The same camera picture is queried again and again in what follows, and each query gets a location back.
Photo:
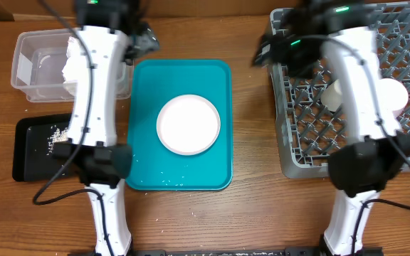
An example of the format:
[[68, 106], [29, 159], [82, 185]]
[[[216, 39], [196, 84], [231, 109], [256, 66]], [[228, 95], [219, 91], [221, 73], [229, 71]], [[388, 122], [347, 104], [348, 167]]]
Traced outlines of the large pink plate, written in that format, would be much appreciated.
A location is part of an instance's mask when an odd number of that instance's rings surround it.
[[193, 156], [209, 149], [221, 131], [216, 107], [198, 95], [180, 95], [160, 110], [157, 136], [162, 145], [182, 156]]

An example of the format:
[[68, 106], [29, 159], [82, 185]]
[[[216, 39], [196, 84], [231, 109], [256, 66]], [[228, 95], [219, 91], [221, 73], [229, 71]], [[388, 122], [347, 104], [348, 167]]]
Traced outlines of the pale green cup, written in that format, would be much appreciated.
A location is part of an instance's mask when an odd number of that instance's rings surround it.
[[320, 97], [321, 103], [331, 112], [336, 112], [342, 105], [342, 91], [339, 80], [329, 85]]

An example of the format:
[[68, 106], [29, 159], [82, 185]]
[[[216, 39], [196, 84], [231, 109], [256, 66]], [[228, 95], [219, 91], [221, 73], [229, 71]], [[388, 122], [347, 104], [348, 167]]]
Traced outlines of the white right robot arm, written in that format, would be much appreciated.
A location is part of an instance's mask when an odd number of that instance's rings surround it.
[[317, 254], [361, 255], [372, 205], [410, 154], [410, 136], [377, 95], [382, 77], [369, 9], [363, 1], [302, 1], [282, 25], [285, 33], [261, 36], [252, 64], [280, 63], [291, 77], [310, 79], [325, 59], [340, 84], [347, 119], [347, 145], [327, 160], [337, 192]]

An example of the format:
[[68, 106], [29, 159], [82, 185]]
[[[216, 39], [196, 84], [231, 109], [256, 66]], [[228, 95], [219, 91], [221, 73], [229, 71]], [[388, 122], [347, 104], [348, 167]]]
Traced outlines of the white napkin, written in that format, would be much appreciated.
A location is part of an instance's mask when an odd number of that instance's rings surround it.
[[66, 63], [62, 69], [63, 87], [69, 94], [75, 97], [76, 86], [79, 75], [77, 75], [78, 65], [80, 64], [82, 49], [77, 38], [70, 36], [68, 38], [68, 46], [66, 50]]

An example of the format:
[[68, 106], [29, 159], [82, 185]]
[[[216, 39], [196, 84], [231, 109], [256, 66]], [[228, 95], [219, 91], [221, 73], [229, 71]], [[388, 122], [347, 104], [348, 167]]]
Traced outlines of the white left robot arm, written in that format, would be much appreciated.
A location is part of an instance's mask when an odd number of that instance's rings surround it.
[[79, 43], [71, 57], [76, 75], [68, 139], [55, 145], [53, 156], [75, 164], [83, 193], [88, 194], [95, 222], [93, 255], [129, 255], [132, 236], [125, 215], [125, 180], [132, 149], [117, 142], [115, 100], [122, 65], [159, 49], [144, 9], [137, 0], [75, 1]]

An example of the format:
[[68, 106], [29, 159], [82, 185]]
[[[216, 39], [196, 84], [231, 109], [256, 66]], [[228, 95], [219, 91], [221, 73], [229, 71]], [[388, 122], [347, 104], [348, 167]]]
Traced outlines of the small pink saucer plate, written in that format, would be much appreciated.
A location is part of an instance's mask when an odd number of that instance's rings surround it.
[[382, 107], [390, 110], [394, 117], [398, 117], [407, 106], [409, 94], [404, 85], [398, 80], [383, 78], [377, 84], [378, 98]]

